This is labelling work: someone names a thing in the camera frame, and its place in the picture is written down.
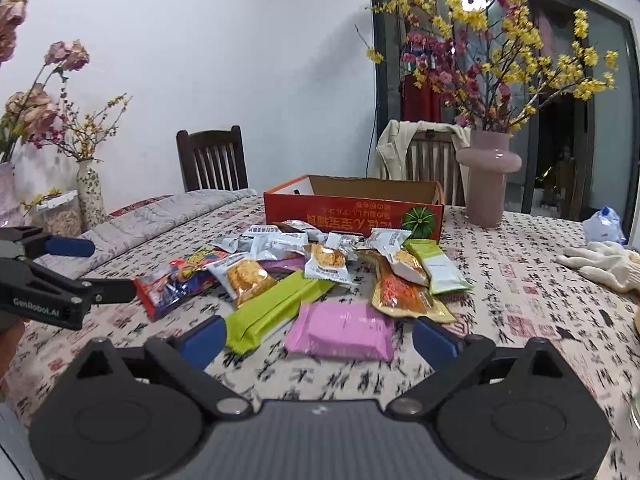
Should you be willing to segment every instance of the red cardboard box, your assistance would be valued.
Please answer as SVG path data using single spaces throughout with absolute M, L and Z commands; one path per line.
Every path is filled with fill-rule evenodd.
M 373 227 L 415 228 L 417 238 L 440 240 L 444 193 L 439 182 L 303 175 L 265 191 L 264 210 L 267 224 L 304 220 L 365 236 Z

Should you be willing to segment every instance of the light green snack packet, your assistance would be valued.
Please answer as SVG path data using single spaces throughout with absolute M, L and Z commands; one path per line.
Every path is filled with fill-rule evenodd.
M 429 275 L 429 293 L 432 296 L 474 288 L 442 252 L 435 240 L 407 240 L 404 247 L 418 258 L 422 268 Z
M 226 345 L 239 354 L 258 348 L 265 337 L 298 315 L 300 303 L 317 300 L 334 285 L 307 280 L 297 270 L 225 317 Z

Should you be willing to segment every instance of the chair backrest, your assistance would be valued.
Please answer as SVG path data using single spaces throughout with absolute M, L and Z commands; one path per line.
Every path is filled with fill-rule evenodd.
M 240 126 L 191 135 L 180 130 L 175 141 L 185 190 L 248 187 Z
M 436 180 L 447 205 L 465 205 L 460 165 L 451 134 L 417 132 L 406 152 L 408 180 Z

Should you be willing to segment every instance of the pink snack wrapper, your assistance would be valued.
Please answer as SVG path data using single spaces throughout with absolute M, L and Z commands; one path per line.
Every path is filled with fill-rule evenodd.
M 284 339 L 289 352 L 391 361 L 394 322 L 367 303 L 303 303 Z
M 260 262 L 260 266 L 267 272 L 296 272 L 305 268 L 304 256 L 286 258 L 285 260 L 267 260 Z

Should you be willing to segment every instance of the white patterned vase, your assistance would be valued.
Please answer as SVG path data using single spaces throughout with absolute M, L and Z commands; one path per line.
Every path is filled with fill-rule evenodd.
M 102 189 L 98 174 L 92 168 L 92 160 L 78 162 L 78 201 L 82 215 L 82 230 L 86 231 L 107 221 L 102 201 Z
M 0 227 L 24 225 L 20 203 L 15 197 L 14 168 L 10 162 L 0 164 Z

